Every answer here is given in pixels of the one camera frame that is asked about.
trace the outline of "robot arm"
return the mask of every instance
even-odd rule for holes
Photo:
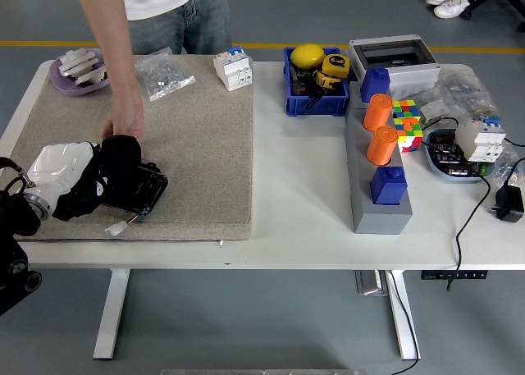
[[[27,175],[9,158],[0,169],[17,177],[0,190],[0,315],[35,291],[42,280],[30,271],[14,235],[32,236],[49,216],[63,221],[91,213],[101,204],[144,217],[167,186],[153,164],[140,162],[135,137],[114,135],[102,146],[89,142],[43,148]],[[21,185],[11,193],[15,185]]]

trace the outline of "hand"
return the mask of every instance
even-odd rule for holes
[[[144,105],[140,96],[114,98],[102,129],[102,138],[110,135],[132,135],[140,143],[144,129]]]

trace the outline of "rubik's cube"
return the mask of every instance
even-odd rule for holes
[[[423,132],[419,125],[421,114],[416,103],[413,100],[395,100],[393,112],[399,151],[415,151],[423,140]]]

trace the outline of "purple bowl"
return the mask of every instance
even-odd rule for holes
[[[94,53],[95,57],[98,58],[98,63],[95,63],[93,65],[93,69],[98,69],[104,64],[104,60],[102,58],[102,53],[100,52],[100,49],[98,48],[86,48],[85,49],[88,53]],[[76,85],[75,80],[76,78],[67,76],[64,77],[60,74],[60,71],[58,70],[58,67],[62,65],[62,62],[60,62],[60,58],[58,58],[55,62],[51,64],[51,67],[49,67],[49,76],[51,77],[51,81],[54,83],[54,85],[60,90],[63,94],[69,94],[70,96],[81,96],[82,94],[88,94],[89,92],[93,92],[94,90],[101,89],[107,84],[109,84],[109,79],[106,78],[96,84],[91,84],[90,82]]]

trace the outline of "white table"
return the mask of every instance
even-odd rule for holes
[[[51,62],[37,71],[0,139],[8,156]],[[344,142],[345,119],[288,117],[282,62],[253,64],[253,229],[246,241],[24,242],[32,268],[113,270],[94,358],[110,359],[131,268],[393,270],[409,311],[402,270],[454,269],[457,231],[486,191],[437,177],[423,149],[403,155],[413,217],[398,236],[356,235]],[[525,223],[497,220],[494,190],[461,236],[462,269],[523,270]],[[390,295],[403,359],[416,350]]]

